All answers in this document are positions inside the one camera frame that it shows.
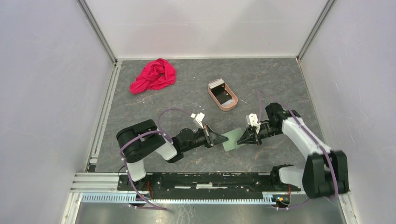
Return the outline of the green card holder wallet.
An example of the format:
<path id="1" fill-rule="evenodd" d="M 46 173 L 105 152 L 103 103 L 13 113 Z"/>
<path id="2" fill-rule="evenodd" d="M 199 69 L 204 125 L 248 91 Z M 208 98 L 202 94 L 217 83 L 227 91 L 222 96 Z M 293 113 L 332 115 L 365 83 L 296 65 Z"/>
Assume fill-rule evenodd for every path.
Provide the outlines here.
<path id="1" fill-rule="evenodd" d="M 222 134 L 227 137 L 228 140 L 222 143 L 223 149 L 225 152 L 238 149 L 243 146 L 243 144 L 238 145 L 237 140 L 242 136 L 243 131 L 241 128 L 233 129 L 227 133 Z"/>

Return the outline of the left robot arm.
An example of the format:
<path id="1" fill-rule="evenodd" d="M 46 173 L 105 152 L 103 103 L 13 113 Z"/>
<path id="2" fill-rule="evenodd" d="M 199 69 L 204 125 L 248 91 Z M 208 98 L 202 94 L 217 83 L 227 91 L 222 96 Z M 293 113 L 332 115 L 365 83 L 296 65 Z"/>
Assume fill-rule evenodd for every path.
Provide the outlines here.
<path id="1" fill-rule="evenodd" d="M 156 123 L 146 120 L 126 127 L 116 134 L 124 162 L 128 183 L 135 190 L 143 189 L 147 184 L 144 159 L 153 152 L 159 154 L 168 163 L 175 163 L 184 157 L 184 153 L 200 146 L 212 148 L 225 143 L 228 137 L 214 132 L 208 125 L 198 130 L 182 129 L 179 134 L 168 139 Z"/>

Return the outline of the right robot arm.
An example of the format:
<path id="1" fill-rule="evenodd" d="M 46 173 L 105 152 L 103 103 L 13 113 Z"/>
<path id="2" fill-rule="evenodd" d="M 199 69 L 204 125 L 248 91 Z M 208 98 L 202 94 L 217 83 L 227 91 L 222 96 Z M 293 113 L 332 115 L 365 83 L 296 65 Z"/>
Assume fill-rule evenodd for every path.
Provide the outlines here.
<path id="1" fill-rule="evenodd" d="M 274 166 L 269 181 L 273 189 L 282 190 L 289 184 L 302 189 L 309 198 L 349 192 L 347 156 L 343 151 L 323 143 L 295 110 L 285 110 L 279 103 L 271 103 L 265 110 L 267 121 L 260 121 L 256 114 L 247 116 L 247 128 L 236 143 L 259 146 L 263 139 L 283 134 L 305 158 L 304 168 Z"/>

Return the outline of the pink oval card tray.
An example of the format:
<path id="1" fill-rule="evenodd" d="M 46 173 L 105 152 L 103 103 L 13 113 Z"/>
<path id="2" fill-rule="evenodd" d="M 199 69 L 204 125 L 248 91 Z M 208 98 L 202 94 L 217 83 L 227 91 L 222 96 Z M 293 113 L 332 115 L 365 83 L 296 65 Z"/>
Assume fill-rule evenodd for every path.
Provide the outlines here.
<path id="1" fill-rule="evenodd" d="M 207 89 L 211 98 L 222 111 L 230 111 L 238 104 L 238 97 L 222 78 L 211 81 Z"/>

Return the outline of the stack of upright cards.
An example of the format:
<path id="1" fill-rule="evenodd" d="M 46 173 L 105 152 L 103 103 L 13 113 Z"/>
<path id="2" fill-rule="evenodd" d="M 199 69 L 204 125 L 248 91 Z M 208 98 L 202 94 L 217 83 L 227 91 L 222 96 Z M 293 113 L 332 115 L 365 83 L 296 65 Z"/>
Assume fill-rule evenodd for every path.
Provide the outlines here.
<path id="1" fill-rule="evenodd" d="M 213 88 L 216 88 L 217 86 L 223 85 L 224 83 L 225 83 L 225 82 L 224 82 L 224 80 L 223 80 L 222 78 L 216 79 L 216 80 L 211 81 L 211 82 L 208 84 L 208 88 L 209 88 L 209 89 L 213 89 Z"/>

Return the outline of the red crumpled cloth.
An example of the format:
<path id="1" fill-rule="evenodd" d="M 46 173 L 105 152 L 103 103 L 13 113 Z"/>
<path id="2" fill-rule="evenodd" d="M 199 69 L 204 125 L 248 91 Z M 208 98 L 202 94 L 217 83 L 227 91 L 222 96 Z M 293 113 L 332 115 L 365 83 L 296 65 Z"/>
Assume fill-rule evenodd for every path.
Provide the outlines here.
<path id="1" fill-rule="evenodd" d="M 146 90 L 160 90 L 176 82 L 176 69 L 168 60 L 158 58 L 149 62 L 129 86 L 133 95 Z"/>

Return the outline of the aluminium frame rail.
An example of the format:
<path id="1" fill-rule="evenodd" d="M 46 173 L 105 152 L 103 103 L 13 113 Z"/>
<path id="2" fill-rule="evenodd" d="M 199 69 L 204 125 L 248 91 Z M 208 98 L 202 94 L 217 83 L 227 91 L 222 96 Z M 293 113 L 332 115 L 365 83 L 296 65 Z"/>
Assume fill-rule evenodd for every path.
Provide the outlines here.
<path id="1" fill-rule="evenodd" d="M 132 187 L 125 173 L 76 173 L 71 191 L 82 193 L 83 201 L 95 203 L 144 204 L 147 199 L 156 205 L 166 203 L 275 205 L 277 202 L 296 205 L 308 200 L 303 190 L 287 194 L 263 192 L 261 199 L 151 199 L 149 193 L 142 194 L 137 188 Z"/>

